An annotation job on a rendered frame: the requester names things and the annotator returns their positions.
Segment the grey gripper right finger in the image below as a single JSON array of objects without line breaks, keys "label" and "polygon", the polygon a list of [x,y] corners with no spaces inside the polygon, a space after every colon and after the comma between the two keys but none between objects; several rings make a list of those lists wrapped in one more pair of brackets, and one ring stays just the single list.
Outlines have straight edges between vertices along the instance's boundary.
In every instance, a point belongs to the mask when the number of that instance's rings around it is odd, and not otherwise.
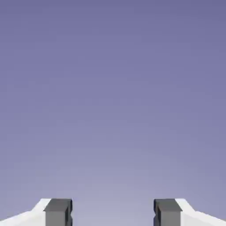
[{"label": "grey gripper right finger", "polygon": [[153,226],[226,226],[226,221],[196,211],[186,199],[154,199]]}]

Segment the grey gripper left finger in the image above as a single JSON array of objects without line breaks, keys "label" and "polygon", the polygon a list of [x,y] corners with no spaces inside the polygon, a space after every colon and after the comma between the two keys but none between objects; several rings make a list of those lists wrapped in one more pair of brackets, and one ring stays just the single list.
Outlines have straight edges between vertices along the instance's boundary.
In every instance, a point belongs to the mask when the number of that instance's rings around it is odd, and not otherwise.
[{"label": "grey gripper left finger", "polygon": [[73,201],[42,198],[30,211],[0,220],[0,226],[73,226]]}]

